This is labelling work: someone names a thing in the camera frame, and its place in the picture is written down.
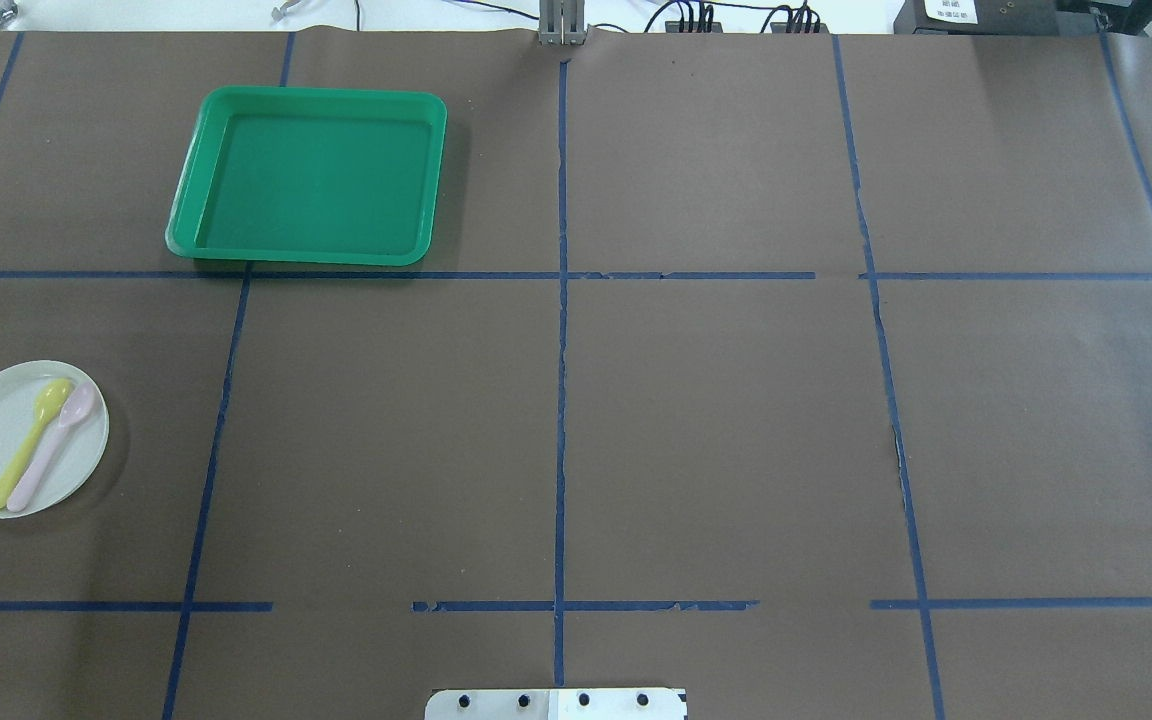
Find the white plate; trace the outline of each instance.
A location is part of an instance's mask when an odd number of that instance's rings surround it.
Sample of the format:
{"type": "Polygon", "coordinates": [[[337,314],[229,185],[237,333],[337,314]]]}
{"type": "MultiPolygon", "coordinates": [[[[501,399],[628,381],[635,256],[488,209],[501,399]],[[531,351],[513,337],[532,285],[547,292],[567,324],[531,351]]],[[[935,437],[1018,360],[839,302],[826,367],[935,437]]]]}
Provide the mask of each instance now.
{"type": "MultiPolygon", "coordinates": [[[[29,432],[29,425],[33,424],[33,400],[41,387],[56,378],[68,378],[74,386],[79,382],[96,385],[88,373],[54,359],[33,359],[0,372],[0,475],[29,432]]],[[[65,445],[38,483],[33,500],[22,511],[0,510],[0,518],[20,518],[32,511],[46,510],[88,482],[100,456],[105,455],[105,444],[109,441],[109,411],[105,409],[100,388],[96,388],[96,397],[100,402],[85,420],[70,430],[65,445]]],[[[54,432],[56,424],[52,420],[44,437],[54,432]]]]}

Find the green plastic tray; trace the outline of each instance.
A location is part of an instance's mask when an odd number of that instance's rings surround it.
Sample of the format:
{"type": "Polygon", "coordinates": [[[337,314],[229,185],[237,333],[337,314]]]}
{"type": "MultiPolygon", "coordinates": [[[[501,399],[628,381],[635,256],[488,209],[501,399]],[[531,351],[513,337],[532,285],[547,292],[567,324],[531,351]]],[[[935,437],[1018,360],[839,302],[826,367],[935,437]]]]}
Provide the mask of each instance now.
{"type": "Polygon", "coordinates": [[[447,106],[426,92],[219,88],[166,229],[185,258],[410,265],[429,250],[447,106]]]}

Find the table surface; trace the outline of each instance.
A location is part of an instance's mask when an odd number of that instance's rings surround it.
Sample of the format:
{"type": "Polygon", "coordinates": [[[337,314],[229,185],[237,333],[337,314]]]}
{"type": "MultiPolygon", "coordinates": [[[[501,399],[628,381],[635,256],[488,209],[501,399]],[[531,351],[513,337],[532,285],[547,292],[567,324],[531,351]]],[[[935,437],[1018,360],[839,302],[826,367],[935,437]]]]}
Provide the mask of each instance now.
{"type": "Polygon", "coordinates": [[[0,33],[0,717],[1152,717],[1152,41],[0,33]],[[202,97],[449,109],[407,270],[192,263],[202,97]]]}
{"type": "MultiPolygon", "coordinates": [[[[812,6],[833,32],[877,33],[892,31],[892,21],[904,0],[814,0],[812,6]]],[[[456,0],[301,0],[287,17],[273,20],[276,0],[234,3],[233,0],[119,0],[116,9],[103,0],[18,0],[20,17],[13,29],[50,31],[298,31],[309,26],[367,31],[486,31],[536,29],[535,20],[517,14],[473,8],[456,0]]],[[[497,0],[493,5],[538,13],[538,0],[497,0]]],[[[588,23],[616,23],[639,32],[660,0],[586,0],[588,23]]],[[[736,5],[764,6],[778,3],[736,5]]],[[[664,18],[673,17],[669,10],[664,18]]],[[[758,32],[767,9],[717,8],[714,18],[725,32],[758,32]]],[[[664,32],[658,20],[654,32],[664,32]]],[[[1152,23],[1149,23],[1152,36],[1152,23]]]]}

